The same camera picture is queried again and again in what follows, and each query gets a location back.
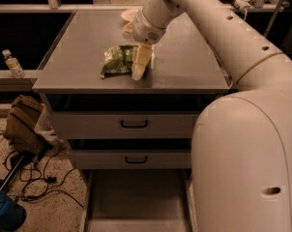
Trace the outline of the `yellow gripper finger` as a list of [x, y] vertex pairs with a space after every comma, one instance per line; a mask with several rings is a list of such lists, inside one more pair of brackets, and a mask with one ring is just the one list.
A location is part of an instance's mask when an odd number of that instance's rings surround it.
[[151, 60], [152, 53], [152, 47], [146, 43], [142, 43], [137, 47], [132, 64], [131, 77], [133, 80], [139, 80], [143, 76], [148, 63]]
[[132, 22], [128, 22], [122, 28], [122, 35], [124, 38], [131, 38], [132, 37]]

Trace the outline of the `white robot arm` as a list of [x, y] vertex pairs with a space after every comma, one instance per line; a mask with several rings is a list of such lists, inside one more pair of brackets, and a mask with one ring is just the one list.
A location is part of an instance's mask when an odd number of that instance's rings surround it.
[[148, 0], [132, 35], [156, 44], [187, 14], [237, 92], [210, 103], [191, 141], [198, 232], [292, 232], [292, 61], [219, 0]]

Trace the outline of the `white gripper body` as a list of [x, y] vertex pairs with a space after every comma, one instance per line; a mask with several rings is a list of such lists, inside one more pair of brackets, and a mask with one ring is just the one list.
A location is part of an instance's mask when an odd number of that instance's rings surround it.
[[157, 44], [165, 34], [164, 29], [152, 25], [139, 9], [132, 21], [132, 36], [141, 44]]

